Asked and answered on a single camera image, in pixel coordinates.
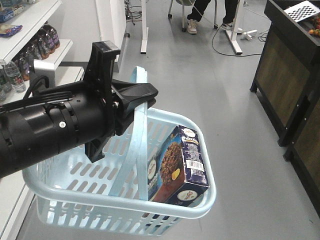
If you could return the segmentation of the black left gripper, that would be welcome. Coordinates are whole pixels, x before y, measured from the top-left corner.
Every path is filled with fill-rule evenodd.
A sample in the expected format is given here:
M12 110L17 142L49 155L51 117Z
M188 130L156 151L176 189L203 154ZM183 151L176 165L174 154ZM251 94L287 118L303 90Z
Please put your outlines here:
M79 145L91 162L103 158L110 137L121 136L134 121L135 109L156 103L159 91L151 83L113 79L114 62L121 50L110 40L94 42L83 80L41 90L50 97L45 112L53 122L45 159Z

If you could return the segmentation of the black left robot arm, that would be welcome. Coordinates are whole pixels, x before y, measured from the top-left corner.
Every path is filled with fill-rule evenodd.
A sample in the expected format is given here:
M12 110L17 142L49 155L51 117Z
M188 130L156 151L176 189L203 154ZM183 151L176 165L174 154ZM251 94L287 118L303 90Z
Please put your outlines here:
M32 83L23 99L0 107L1 177L80 145L91 162L104 157L104 146L131 125L135 108L151 107L158 95L150 83L113 79L120 52L111 41L94 42L82 80L41 90Z

